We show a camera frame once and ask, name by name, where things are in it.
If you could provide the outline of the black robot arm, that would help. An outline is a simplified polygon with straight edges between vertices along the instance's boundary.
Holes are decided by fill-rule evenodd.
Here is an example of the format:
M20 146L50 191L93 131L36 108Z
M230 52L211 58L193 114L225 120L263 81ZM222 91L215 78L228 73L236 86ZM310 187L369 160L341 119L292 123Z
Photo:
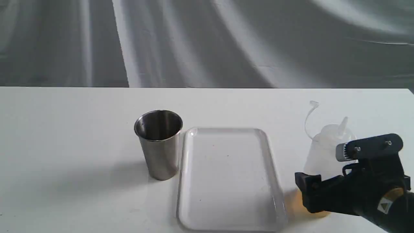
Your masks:
M413 192L398 155L359 159L328 180L296 172L295 183L312 214L360 216L388 233L413 232Z

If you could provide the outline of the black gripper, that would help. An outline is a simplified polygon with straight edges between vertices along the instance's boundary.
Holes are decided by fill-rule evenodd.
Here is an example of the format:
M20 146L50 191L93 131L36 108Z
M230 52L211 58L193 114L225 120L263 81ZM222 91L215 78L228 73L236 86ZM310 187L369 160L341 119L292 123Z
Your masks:
M310 213L338 212L343 201L358 216L411 215L411 180L399 155L361 159L343 167L343 176L322 179L322 175L295 172L302 204Z

